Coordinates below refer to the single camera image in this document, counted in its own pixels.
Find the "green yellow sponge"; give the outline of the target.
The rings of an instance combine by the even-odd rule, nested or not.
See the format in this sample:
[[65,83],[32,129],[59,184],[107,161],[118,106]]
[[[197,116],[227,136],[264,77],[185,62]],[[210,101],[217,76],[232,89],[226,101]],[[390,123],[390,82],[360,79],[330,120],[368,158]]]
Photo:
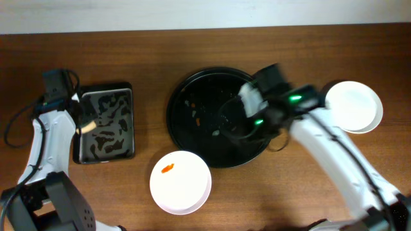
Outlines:
[[83,133],[88,133],[95,129],[97,127],[95,121],[91,121],[86,125],[80,126],[79,128],[76,129],[76,133],[78,135],[83,134]]

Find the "white plate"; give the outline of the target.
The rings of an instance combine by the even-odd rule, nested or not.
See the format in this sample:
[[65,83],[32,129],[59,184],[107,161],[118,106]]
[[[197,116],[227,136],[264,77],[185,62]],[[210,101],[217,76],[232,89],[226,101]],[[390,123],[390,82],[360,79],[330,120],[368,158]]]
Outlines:
[[383,104],[369,86],[341,81],[326,92],[326,105],[337,125],[349,133],[368,133],[383,119]]
[[212,188],[211,172],[205,161],[189,151],[163,156],[150,175],[154,202],[170,214],[183,216],[198,210]]

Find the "white plate front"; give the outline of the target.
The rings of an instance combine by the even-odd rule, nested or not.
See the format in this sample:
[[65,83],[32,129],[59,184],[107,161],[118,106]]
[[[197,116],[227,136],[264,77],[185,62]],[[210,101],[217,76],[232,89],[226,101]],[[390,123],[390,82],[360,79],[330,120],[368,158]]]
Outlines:
[[198,210],[212,188],[211,172],[205,161],[189,151],[163,156],[150,175],[154,202],[170,214],[183,216]]

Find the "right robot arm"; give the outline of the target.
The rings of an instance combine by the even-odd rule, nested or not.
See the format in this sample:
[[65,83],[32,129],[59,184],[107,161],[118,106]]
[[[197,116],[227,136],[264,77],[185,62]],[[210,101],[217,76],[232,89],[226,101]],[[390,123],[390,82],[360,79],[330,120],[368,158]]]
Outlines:
[[307,230],[410,230],[410,197],[371,166],[315,88],[243,87],[239,95],[255,134],[268,137],[286,128],[330,177],[353,216],[322,219]]

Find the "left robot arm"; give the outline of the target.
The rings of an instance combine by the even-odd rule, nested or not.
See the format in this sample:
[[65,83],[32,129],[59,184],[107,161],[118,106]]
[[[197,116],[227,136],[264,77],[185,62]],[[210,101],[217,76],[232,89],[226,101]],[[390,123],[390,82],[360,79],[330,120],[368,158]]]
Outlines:
[[89,99],[42,98],[33,111],[30,157],[15,187],[2,192],[1,221],[14,230],[123,230],[97,221],[91,206],[68,177],[73,137],[96,112]]

